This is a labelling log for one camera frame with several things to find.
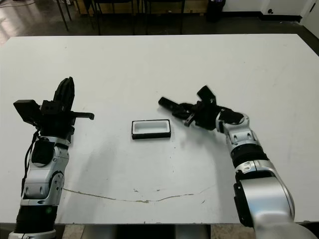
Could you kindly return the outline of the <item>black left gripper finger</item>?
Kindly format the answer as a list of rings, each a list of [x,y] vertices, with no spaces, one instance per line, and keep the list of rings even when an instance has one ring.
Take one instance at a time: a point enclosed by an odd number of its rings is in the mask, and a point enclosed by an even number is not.
[[[68,97],[68,82],[69,82],[68,78],[65,78],[64,80],[62,80],[59,83],[53,97],[54,101],[58,101],[62,104],[64,110],[67,109],[67,103],[68,103],[68,98],[67,98]]]
[[[75,96],[75,87],[72,77],[66,79],[64,84],[63,102],[65,111],[71,111]]]

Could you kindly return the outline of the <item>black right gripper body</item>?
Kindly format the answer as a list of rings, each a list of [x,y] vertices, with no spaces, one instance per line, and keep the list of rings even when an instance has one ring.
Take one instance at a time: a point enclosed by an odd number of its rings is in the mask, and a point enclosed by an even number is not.
[[[214,130],[216,128],[216,118],[222,111],[223,107],[216,105],[215,103],[199,102],[198,110],[188,110],[192,112],[192,115],[185,120],[184,125],[189,127],[192,122],[195,125],[206,130]]]

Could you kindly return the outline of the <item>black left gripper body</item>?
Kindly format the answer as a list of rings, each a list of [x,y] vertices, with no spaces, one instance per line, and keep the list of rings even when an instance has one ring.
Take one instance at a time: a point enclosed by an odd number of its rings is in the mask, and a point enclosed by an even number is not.
[[[72,111],[73,101],[44,100],[40,112],[39,123],[41,136],[52,136],[71,141],[77,118],[94,119],[93,113]]]

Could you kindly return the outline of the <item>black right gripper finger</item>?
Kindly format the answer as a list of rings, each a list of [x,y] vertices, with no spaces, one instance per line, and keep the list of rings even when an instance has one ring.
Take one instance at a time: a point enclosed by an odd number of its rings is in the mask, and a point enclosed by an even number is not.
[[[199,109],[199,102],[197,104],[190,104],[190,103],[181,103],[179,107],[182,110],[198,110]]]
[[[172,111],[172,115],[178,119],[188,119],[192,115],[192,112],[188,110],[177,109]]]

